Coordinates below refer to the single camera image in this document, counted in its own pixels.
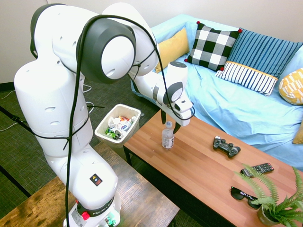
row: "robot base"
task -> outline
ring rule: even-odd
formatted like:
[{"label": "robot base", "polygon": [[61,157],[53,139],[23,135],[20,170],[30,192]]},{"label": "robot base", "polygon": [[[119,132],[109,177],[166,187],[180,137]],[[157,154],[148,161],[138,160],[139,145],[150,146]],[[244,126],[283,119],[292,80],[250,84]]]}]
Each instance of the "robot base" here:
[{"label": "robot base", "polygon": [[[121,199],[118,193],[115,193],[113,203],[104,213],[87,220],[84,220],[77,212],[77,204],[75,204],[69,212],[70,227],[84,227],[85,225],[88,227],[116,227],[120,223],[120,210]],[[67,227],[66,219],[63,222],[63,227]]]}]

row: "trash in bin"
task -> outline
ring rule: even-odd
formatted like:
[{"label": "trash in bin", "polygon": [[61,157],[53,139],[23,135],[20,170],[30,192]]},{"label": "trash in bin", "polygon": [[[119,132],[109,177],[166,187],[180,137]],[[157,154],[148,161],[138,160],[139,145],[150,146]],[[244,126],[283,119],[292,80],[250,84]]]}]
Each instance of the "trash in bin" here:
[{"label": "trash in bin", "polygon": [[105,135],[114,140],[121,140],[126,135],[126,132],[130,129],[135,119],[136,116],[133,116],[131,119],[124,116],[119,116],[117,118],[110,117],[108,120],[108,128],[105,130]]}]

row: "bottle label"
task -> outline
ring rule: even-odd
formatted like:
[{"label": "bottle label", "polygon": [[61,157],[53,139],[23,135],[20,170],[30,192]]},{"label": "bottle label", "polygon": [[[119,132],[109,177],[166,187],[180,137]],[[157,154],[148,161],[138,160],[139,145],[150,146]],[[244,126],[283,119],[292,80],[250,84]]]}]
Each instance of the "bottle label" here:
[{"label": "bottle label", "polygon": [[175,137],[173,137],[171,139],[162,138],[162,146],[166,149],[172,148],[174,145],[174,139],[175,139]]}]

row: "yellow patterned pillow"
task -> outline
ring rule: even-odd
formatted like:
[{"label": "yellow patterned pillow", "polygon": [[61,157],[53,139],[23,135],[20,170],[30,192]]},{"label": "yellow patterned pillow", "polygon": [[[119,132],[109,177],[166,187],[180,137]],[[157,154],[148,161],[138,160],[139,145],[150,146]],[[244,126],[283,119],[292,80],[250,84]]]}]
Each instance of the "yellow patterned pillow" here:
[{"label": "yellow patterned pillow", "polygon": [[279,85],[283,99],[294,105],[303,105],[303,68],[288,74]]}]

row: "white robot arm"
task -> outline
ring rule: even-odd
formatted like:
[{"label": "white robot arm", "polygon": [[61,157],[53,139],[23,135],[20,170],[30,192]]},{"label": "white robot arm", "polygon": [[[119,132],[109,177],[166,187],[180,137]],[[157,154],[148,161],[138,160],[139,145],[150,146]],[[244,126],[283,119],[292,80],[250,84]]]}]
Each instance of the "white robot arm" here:
[{"label": "white robot arm", "polygon": [[18,70],[14,85],[48,164],[79,201],[68,215],[69,225],[117,226],[118,178],[89,145],[93,131],[82,93],[84,79],[112,83],[129,74],[142,94],[185,126],[192,107],[184,91],[187,69],[182,63],[170,64],[165,88],[163,78],[152,72],[158,63],[155,38],[140,14],[125,3],[110,6],[101,16],[62,4],[45,5],[34,14],[31,33],[37,60]]}]

